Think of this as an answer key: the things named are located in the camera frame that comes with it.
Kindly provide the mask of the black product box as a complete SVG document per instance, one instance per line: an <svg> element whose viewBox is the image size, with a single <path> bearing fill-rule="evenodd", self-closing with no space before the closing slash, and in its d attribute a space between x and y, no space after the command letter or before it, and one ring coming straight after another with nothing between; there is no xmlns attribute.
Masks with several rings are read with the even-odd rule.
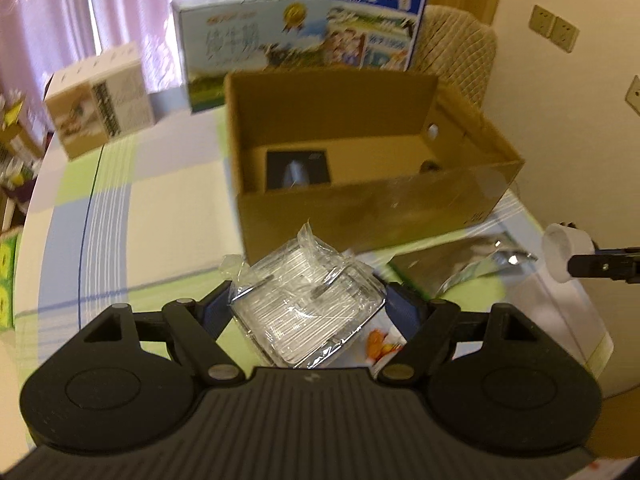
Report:
<svg viewBox="0 0 640 480"><path fill-rule="evenodd" d="M329 184L331 175L326 151L268 151L266 189L303 188Z"/></svg>

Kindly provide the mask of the red Doraemon toy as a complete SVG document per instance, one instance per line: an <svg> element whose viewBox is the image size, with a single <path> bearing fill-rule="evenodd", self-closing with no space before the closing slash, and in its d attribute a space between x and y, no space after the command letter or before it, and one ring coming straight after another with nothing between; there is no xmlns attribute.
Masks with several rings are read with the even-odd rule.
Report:
<svg viewBox="0 0 640 480"><path fill-rule="evenodd" d="M406 338L383 313L367 323L358 342L358 351L363 364L373 377L386 367L396 354L405 347Z"/></svg>

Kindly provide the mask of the brown cardboard box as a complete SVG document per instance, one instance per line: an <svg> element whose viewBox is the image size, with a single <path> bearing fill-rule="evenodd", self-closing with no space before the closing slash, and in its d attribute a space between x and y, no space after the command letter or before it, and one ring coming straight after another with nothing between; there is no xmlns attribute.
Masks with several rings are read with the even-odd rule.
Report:
<svg viewBox="0 0 640 480"><path fill-rule="evenodd" d="M318 68L224 82L245 255L256 262L305 224L354 252L475 226L523 167L482 111L432 75ZM331 182L266 189L268 151L326 151ZM420 173L424 160L442 170Z"/></svg>

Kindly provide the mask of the cardboard boxes pile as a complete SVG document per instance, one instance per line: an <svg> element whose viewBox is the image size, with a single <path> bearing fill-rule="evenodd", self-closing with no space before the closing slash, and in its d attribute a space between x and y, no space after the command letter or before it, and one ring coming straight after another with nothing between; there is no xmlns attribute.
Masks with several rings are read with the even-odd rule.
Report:
<svg viewBox="0 0 640 480"><path fill-rule="evenodd" d="M32 118L22 92L1 96L1 330L13 327L18 234L34 192L42 144L32 135Z"/></svg>

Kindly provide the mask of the checkered table cloth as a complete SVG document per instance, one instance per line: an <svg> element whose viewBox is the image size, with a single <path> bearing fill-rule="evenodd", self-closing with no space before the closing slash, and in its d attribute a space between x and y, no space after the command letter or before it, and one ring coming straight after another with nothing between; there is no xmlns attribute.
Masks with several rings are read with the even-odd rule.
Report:
<svg viewBox="0 0 640 480"><path fill-rule="evenodd" d="M114 302L160 310L171 296L198 298L221 281L225 255L240 254L228 164L226 111L191 115L181 91L152 96L159 121L68 162L58 140L30 201L14 282L18 386ZM373 252L351 249L387 279L386 263L457 238L507 232L537 256L523 274L477 278L450 289L464 310L516 304L596 377L614 344L578 281L552 280L542 227L511 192L484 223Z"/></svg>

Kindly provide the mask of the brown hair scrunchie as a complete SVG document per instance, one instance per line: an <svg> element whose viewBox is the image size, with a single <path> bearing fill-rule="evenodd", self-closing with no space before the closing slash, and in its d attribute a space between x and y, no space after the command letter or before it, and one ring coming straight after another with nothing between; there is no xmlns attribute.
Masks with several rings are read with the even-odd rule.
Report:
<svg viewBox="0 0 640 480"><path fill-rule="evenodd" d="M442 170L442 166L440 166L434 160L424 160L420 166L420 173L427 174L428 172L440 171Z"/></svg>

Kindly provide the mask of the white appliance box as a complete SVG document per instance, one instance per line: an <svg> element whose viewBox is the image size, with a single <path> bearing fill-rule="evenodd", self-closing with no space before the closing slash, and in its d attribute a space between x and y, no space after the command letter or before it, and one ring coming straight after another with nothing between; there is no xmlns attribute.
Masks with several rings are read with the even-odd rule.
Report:
<svg viewBox="0 0 640 480"><path fill-rule="evenodd" d="M58 70L44 92L44 104L70 159L155 122L134 42Z"/></svg>

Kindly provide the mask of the clear plastic container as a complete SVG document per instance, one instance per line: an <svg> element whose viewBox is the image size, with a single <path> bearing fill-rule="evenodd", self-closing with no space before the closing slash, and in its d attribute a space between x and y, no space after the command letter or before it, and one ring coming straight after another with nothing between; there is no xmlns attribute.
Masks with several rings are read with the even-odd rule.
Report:
<svg viewBox="0 0 640 480"><path fill-rule="evenodd" d="M550 276L559 283L566 283L573 277L568 273L570 258L576 255L592 255L593 241L588 233L582 230L552 223L547 226L542 236L542 254Z"/></svg>

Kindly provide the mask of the pink curtain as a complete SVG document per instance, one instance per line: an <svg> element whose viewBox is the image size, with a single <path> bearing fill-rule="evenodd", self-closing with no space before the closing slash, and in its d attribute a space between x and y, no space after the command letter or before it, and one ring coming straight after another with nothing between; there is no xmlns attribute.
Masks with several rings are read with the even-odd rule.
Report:
<svg viewBox="0 0 640 480"><path fill-rule="evenodd" d="M134 41L149 89L182 83L172 0L1 0L1 88L39 103L54 72Z"/></svg>

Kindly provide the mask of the light blue milk carton box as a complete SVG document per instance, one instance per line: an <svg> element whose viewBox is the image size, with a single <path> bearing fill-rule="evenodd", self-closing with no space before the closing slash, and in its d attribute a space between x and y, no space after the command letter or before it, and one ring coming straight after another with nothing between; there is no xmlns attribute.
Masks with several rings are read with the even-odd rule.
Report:
<svg viewBox="0 0 640 480"><path fill-rule="evenodd" d="M322 66L330 7L331 0L174 0L192 110L224 104L228 73Z"/></svg>

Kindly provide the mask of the dark blue milk carton box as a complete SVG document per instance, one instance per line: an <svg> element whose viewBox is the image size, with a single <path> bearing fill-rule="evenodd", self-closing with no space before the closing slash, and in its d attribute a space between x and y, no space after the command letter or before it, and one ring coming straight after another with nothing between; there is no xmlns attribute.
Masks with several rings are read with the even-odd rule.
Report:
<svg viewBox="0 0 640 480"><path fill-rule="evenodd" d="M427 0L331 0L326 64L408 70Z"/></svg>

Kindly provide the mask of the wall socket plate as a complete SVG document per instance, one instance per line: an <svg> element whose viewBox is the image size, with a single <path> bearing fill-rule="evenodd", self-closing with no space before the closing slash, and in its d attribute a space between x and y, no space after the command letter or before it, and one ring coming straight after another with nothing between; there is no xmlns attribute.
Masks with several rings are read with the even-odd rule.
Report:
<svg viewBox="0 0 640 480"><path fill-rule="evenodd" d="M572 53L579 35L579 29L572 23L559 18L549 10L535 4L530 14L528 27L543 36L566 53Z"/></svg>

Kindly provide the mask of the quilted beige chair cover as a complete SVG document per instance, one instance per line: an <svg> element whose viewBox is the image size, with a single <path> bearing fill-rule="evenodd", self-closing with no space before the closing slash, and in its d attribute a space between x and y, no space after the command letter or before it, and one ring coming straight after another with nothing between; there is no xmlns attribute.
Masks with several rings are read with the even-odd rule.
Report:
<svg viewBox="0 0 640 480"><path fill-rule="evenodd" d="M481 107L497 46L494 30L473 14L430 4L423 14L410 70L435 75Z"/></svg>

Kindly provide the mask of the silver foil bag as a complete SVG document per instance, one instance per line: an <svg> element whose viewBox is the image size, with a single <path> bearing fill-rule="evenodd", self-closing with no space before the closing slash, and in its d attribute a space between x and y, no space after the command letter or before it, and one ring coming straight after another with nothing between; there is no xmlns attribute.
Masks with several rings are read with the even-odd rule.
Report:
<svg viewBox="0 0 640 480"><path fill-rule="evenodd" d="M393 256L388 265L425 298L442 296L454 286L501 272L520 270L538 258L505 232L465 237Z"/></svg>

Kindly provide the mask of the metal rack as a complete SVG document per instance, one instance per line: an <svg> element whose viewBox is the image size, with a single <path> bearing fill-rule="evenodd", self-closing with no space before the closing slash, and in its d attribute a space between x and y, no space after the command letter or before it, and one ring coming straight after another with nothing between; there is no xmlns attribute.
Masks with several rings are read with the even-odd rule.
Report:
<svg viewBox="0 0 640 480"><path fill-rule="evenodd" d="M330 362L385 304L373 271L320 240L309 223L254 264L224 257L221 273L231 282L233 315L277 367Z"/></svg>

